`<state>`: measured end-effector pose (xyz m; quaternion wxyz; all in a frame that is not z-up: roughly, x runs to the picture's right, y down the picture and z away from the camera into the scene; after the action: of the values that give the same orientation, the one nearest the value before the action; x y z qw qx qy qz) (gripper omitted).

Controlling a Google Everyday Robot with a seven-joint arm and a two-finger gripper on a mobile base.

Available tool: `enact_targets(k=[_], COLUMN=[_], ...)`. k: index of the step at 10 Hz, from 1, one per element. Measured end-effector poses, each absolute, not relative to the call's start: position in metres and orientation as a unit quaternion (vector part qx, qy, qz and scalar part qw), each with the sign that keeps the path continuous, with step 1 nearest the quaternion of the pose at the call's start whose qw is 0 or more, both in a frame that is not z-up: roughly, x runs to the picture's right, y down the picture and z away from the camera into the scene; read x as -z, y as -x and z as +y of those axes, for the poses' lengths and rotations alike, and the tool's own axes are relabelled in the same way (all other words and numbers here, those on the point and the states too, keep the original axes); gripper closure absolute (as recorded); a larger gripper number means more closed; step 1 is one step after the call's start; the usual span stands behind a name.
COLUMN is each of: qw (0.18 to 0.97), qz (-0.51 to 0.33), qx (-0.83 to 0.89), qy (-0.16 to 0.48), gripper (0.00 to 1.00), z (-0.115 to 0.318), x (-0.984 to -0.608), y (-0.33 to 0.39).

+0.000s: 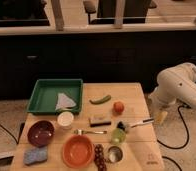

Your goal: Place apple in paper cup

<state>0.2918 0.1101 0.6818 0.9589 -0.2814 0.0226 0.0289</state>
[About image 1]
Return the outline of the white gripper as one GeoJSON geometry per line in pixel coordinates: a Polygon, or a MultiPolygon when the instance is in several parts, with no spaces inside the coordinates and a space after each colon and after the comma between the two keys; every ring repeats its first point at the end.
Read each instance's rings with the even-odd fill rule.
{"type": "Polygon", "coordinates": [[[173,96],[160,87],[156,87],[148,96],[151,100],[152,115],[156,116],[156,123],[161,125],[166,119],[168,112],[162,111],[173,103],[173,96]]]}

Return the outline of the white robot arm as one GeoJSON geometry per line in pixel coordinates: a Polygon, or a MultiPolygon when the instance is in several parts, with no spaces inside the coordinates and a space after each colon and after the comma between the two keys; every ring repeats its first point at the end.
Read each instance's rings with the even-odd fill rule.
{"type": "Polygon", "coordinates": [[[149,95],[152,102],[152,117],[162,124],[167,116],[166,108],[179,99],[196,111],[196,65],[182,63],[160,71],[157,87],[149,95]]]}

